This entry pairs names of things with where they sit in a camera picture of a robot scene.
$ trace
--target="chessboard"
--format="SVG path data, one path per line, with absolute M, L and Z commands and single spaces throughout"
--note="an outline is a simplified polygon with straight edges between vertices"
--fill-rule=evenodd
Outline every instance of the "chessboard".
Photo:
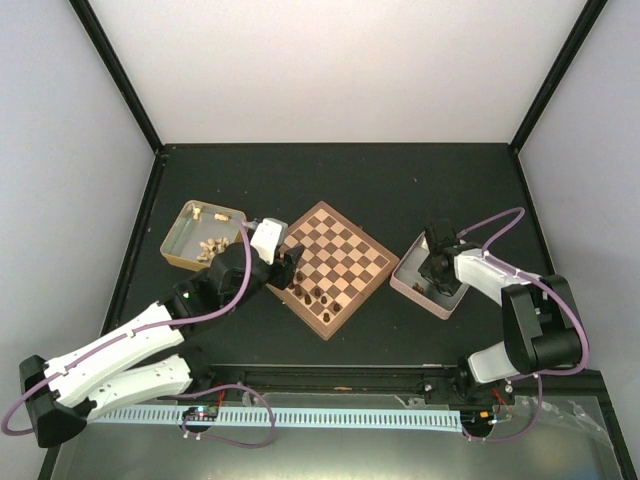
M 281 251 L 299 244 L 305 251 L 293 283 L 270 288 L 325 340 L 398 264 L 398 257 L 324 202 L 289 227 Z

